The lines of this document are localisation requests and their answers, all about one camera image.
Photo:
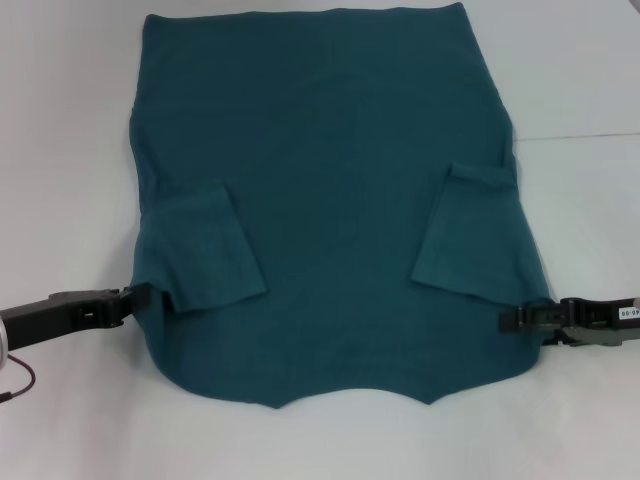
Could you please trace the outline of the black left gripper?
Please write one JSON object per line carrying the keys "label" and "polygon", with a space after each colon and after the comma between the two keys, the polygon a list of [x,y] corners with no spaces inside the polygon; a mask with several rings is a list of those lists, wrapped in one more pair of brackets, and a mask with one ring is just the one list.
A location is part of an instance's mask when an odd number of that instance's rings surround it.
{"label": "black left gripper", "polygon": [[2,345],[21,349],[72,333],[108,329],[151,302],[148,283],[122,291],[89,290],[51,294],[47,299],[1,311]]}

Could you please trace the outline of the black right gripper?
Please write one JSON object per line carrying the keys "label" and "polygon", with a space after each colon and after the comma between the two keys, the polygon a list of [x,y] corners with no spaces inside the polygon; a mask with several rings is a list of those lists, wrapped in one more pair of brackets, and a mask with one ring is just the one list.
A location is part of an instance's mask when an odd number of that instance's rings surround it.
{"label": "black right gripper", "polygon": [[502,313],[499,332],[546,332],[563,326],[560,340],[571,347],[616,347],[639,339],[638,297],[613,301],[565,298],[560,304],[518,307]]}

